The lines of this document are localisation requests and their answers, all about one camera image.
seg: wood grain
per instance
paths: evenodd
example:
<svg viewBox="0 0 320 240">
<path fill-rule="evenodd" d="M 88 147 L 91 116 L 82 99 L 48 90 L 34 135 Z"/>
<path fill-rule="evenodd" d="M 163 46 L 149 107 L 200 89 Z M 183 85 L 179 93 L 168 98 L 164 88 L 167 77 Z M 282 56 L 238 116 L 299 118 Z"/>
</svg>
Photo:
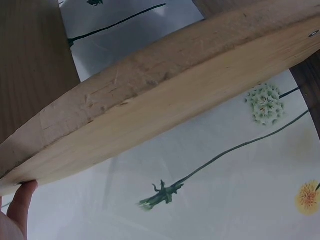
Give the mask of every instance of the wood grain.
<svg viewBox="0 0 320 240">
<path fill-rule="evenodd" d="M 202 15 L 208 19 L 213 16 L 257 4 L 265 0 L 192 0 Z"/>
<path fill-rule="evenodd" d="M 320 51 L 290 70 L 310 109 L 320 138 Z"/>
<path fill-rule="evenodd" d="M 0 36 L 2 144 L 80 80 L 57 0 L 0 1 Z"/>
<path fill-rule="evenodd" d="M 199 22 L 81 83 L 0 145 L 0 194 L 85 170 L 320 49 L 318 0 L 268 0 Z"/>
</svg>

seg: metal screw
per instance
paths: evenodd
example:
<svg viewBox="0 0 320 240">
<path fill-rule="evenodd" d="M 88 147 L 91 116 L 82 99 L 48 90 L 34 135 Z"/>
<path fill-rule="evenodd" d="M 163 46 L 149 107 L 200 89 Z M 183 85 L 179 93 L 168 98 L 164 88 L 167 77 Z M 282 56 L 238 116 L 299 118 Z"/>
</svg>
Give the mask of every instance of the metal screw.
<svg viewBox="0 0 320 240">
<path fill-rule="evenodd" d="M 313 33 L 311 33 L 311 34 L 309 35 L 309 38 L 314 37 L 314 36 L 317 35 L 319 32 L 320 32 L 320 30 L 314 31 Z"/>
</svg>

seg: brown wood surface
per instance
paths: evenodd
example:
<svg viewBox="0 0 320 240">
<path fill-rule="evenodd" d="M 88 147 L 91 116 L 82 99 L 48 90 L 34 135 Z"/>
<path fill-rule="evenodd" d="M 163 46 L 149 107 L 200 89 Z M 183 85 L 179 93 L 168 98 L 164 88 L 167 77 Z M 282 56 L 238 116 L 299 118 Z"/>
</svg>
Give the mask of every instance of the brown wood surface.
<svg viewBox="0 0 320 240">
<path fill-rule="evenodd" d="M 0 144 L 79 83 L 58 1 L 0 1 Z"/>
<path fill-rule="evenodd" d="M 171 34 L 81 83 L 0 145 L 0 194 L 85 170 L 320 49 L 319 0 L 267 0 Z"/>
<path fill-rule="evenodd" d="M 202 15 L 208 19 L 235 9 L 244 8 L 265 0 L 193 0 Z"/>
<path fill-rule="evenodd" d="M 320 137 L 320 51 L 290 70 L 310 109 Z"/>
</svg>

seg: dandelion print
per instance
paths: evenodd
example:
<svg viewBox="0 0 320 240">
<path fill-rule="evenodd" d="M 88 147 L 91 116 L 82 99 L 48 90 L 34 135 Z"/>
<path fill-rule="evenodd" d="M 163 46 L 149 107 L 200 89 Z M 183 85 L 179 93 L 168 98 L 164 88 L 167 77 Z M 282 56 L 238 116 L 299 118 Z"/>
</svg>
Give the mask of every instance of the dandelion print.
<svg viewBox="0 0 320 240">
<path fill-rule="evenodd" d="M 319 210 L 320 192 L 318 191 L 320 184 L 316 180 L 312 180 L 299 189 L 295 196 L 295 206 L 298 211 L 304 215 L 315 214 Z"/>
<path fill-rule="evenodd" d="M 279 89 L 265 83 L 250 91 L 245 102 L 251 106 L 253 120 L 266 126 L 275 124 L 284 115 L 284 103 L 280 98 Z"/>
</svg>

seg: human finger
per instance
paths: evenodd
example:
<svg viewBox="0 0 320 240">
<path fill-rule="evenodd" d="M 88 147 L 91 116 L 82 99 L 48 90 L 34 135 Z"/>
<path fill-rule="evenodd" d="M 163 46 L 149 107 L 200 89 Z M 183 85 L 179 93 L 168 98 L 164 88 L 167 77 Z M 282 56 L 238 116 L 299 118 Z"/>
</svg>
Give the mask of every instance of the human finger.
<svg viewBox="0 0 320 240">
<path fill-rule="evenodd" d="M 16 191 L 13 201 L 6 213 L 8 218 L 13 220 L 17 224 L 25 237 L 27 236 L 28 229 L 28 211 L 32 195 L 37 187 L 37 181 L 23 183 L 18 191 Z"/>
</svg>

